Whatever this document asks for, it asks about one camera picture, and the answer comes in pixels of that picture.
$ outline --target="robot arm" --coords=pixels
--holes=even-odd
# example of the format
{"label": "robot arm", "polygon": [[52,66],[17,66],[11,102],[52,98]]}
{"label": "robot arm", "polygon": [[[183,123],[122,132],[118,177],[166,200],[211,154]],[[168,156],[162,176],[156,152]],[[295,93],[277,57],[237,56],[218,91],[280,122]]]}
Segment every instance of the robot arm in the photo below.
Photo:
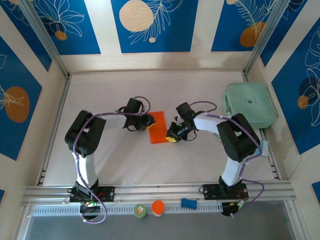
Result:
{"label": "robot arm", "polygon": [[[230,194],[237,193],[241,185],[241,168],[244,159],[253,155],[257,149],[255,143],[238,126],[229,120],[207,116],[203,111],[194,112],[187,102],[176,108],[179,117],[172,122],[167,131],[166,138],[170,142],[187,141],[191,131],[209,131],[220,135],[224,150],[228,155],[223,174],[219,178],[219,188],[228,198]],[[240,124],[260,144],[256,133],[242,114],[231,117]]]}
{"label": "robot arm", "polygon": [[[123,110],[122,114],[96,116],[89,122],[86,129],[81,133],[75,146],[75,150],[79,157],[79,172],[85,183],[94,193],[99,194],[99,181],[95,171],[94,152],[98,148],[103,131],[123,128],[127,128],[129,130],[129,127],[134,127],[134,131],[144,131],[155,124],[155,119],[149,114],[125,115],[137,114],[141,108],[143,109],[143,103],[141,101],[135,98],[130,98],[127,106],[119,109],[119,112],[120,110]],[[92,113],[82,110],[65,136],[64,140],[68,144],[68,147],[72,151],[75,159],[76,155],[73,152],[73,145],[76,141],[76,137],[86,121],[92,116]],[[87,196],[89,198],[92,197],[79,175],[75,182],[75,189],[81,196]]]}

